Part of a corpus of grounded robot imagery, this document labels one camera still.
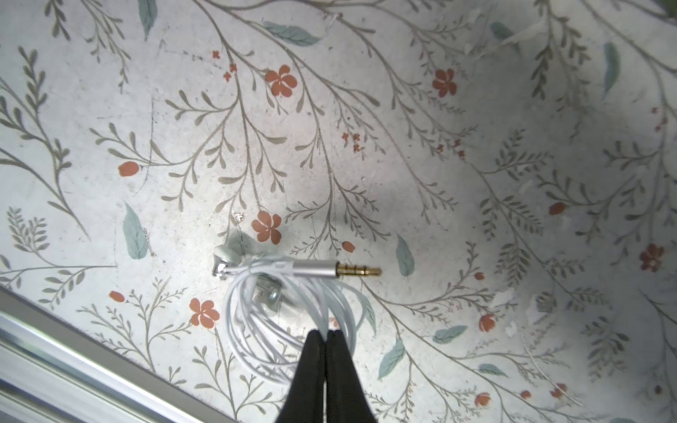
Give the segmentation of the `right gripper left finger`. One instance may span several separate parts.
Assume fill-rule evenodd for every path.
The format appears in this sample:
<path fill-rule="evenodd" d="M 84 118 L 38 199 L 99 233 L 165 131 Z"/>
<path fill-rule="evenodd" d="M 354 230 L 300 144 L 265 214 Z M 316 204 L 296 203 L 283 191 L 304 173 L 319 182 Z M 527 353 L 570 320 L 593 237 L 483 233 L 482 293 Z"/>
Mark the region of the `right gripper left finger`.
<path fill-rule="evenodd" d="M 304 343 L 294 378 L 277 423 L 324 421 L 325 341 L 317 330 Z"/>

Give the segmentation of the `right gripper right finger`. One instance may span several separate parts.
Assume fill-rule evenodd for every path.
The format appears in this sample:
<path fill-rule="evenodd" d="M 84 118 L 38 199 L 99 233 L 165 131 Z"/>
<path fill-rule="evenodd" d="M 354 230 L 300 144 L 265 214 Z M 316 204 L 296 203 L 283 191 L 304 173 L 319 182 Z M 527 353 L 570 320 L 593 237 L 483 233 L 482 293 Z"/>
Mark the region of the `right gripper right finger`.
<path fill-rule="evenodd" d="M 327 421 L 376 423 L 342 331 L 328 332 L 325 354 Z"/>

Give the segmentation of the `white earphones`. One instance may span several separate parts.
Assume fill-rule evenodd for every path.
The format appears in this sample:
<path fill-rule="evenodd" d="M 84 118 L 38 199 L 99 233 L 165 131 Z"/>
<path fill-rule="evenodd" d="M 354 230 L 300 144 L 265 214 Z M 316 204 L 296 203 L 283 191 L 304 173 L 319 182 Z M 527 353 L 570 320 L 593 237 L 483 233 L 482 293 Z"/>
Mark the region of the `white earphones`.
<path fill-rule="evenodd" d="M 291 384 L 307 332 L 326 340 L 341 331 L 354 353 L 359 329 L 374 320 L 366 296 L 346 279 L 379 277 L 379 267 L 245 254 L 227 245 L 215 248 L 213 258 L 213 276 L 227 284 L 228 347 L 241 366 L 270 384 Z"/>

